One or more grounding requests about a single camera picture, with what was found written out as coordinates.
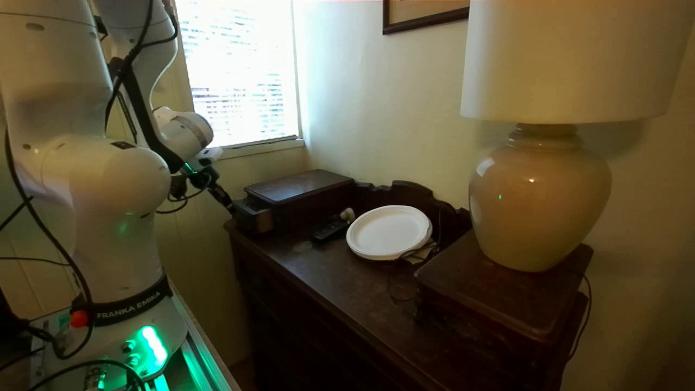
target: dark wooden cabinet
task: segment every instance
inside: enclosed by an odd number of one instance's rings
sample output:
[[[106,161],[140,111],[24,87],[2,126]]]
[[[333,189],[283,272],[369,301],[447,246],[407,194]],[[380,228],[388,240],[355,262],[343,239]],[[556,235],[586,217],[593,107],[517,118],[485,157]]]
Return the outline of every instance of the dark wooden cabinet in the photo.
[[[418,266],[363,260],[344,238],[322,245],[309,241],[329,213],[352,207],[359,215],[402,204],[423,210],[433,223],[433,237],[446,247],[471,228],[468,212],[406,182],[381,188],[350,184],[338,199],[328,209],[314,203],[325,213],[307,219],[316,223],[292,224],[284,231],[254,236],[233,221],[227,224],[259,389],[528,390],[487,362],[455,327],[416,321],[414,301],[393,299],[414,294]],[[311,207],[302,213],[311,214]],[[583,305],[574,310],[578,315],[568,322],[566,340],[573,340],[583,310]],[[549,369],[535,389],[556,389],[563,368],[564,363]]]

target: window blinds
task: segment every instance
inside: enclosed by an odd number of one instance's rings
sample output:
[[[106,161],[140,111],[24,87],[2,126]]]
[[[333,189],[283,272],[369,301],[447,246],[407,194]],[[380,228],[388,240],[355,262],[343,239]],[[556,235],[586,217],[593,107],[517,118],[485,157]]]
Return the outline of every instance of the window blinds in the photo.
[[[177,0],[193,105],[212,146],[298,135],[289,0]]]

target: white lamp shade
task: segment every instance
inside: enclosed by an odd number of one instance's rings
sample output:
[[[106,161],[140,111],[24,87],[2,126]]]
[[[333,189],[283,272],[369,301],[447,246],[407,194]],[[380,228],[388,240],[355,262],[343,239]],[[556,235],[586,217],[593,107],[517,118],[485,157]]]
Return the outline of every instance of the white lamp shade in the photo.
[[[472,0],[461,115],[564,124],[665,113],[695,0]]]

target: window sill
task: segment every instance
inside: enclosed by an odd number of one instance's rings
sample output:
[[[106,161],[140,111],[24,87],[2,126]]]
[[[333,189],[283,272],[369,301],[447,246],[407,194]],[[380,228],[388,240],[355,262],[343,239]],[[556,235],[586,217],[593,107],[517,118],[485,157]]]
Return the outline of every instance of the window sill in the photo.
[[[223,147],[224,152],[222,153],[222,155],[220,155],[218,160],[234,159],[237,157],[244,157],[252,154],[263,154],[267,152],[275,152],[280,150],[288,150],[290,148],[301,147],[304,147],[303,138],[296,138],[294,140],[271,141],[269,143],[244,145],[241,147],[235,147],[233,145],[230,145],[228,147]]]

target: cream wall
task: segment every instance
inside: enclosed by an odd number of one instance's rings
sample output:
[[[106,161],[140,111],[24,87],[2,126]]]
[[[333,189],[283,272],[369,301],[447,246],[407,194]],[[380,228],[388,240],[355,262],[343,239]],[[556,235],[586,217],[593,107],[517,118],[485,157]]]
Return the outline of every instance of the cream wall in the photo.
[[[192,110],[186,66],[179,52],[173,66],[155,88],[154,106]],[[5,121],[0,115],[0,136]],[[108,133],[129,139],[122,114],[112,116]],[[243,187],[306,169],[306,150],[294,148],[219,161],[220,184],[233,198],[243,197]],[[20,200],[7,171],[0,162],[0,219]],[[56,205],[36,200],[41,217],[64,244],[70,242],[70,214]],[[163,205],[162,209],[171,209]],[[212,197],[203,194],[180,212],[156,218],[157,244],[162,263],[181,295],[200,321],[224,361],[234,364],[250,353],[240,289],[231,263],[231,251],[222,224],[229,214]],[[58,252],[23,212],[0,232],[0,256],[46,257],[59,260]],[[66,268],[0,260],[0,287],[13,310],[33,318],[70,304],[76,290]]]
[[[412,180],[468,207],[471,168],[512,125],[459,116],[467,23],[383,36],[381,1],[295,4],[311,165],[377,184]],[[692,381],[695,32],[667,115],[580,134],[609,161],[614,187],[586,239],[594,308],[564,390]]]

